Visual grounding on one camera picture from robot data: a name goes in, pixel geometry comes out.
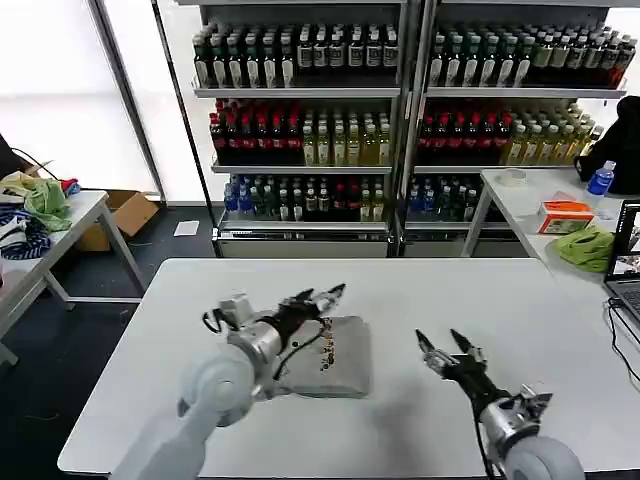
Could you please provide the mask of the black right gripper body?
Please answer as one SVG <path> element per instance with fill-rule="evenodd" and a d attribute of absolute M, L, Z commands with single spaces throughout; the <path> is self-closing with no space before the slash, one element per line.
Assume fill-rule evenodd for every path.
<path fill-rule="evenodd" d="M 473 409 L 485 409 L 491 403 L 511 394 L 499 387 L 487 375 L 487 359 L 481 351 L 447 354 L 441 375 L 456 382 L 471 402 Z"/>

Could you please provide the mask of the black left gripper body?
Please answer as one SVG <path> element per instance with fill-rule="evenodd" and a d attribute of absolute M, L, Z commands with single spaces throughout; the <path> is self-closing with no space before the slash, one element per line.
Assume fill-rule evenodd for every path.
<path fill-rule="evenodd" d="M 290 338 L 310 320 L 320 317 L 315 303 L 302 300 L 283 300 L 272 315 L 272 326 L 278 332 L 282 344 L 288 344 Z"/>

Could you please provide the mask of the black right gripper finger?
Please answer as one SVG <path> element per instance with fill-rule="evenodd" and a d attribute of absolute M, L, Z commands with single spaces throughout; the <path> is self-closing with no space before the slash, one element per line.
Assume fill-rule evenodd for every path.
<path fill-rule="evenodd" d="M 446 369 L 454 365 L 454 359 L 448 353 L 435 348 L 421 330 L 416 329 L 415 334 L 423 362 L 435 373 L 445 374 Z"/>
<path fill-rule="evenodd" d="M 451 329 L 450 333 L 463 354 L 471 356 L 476 362 L 485 361 L 484 353 L 479 346 L 473 344 L 466 336 L 455 329 Z"/>

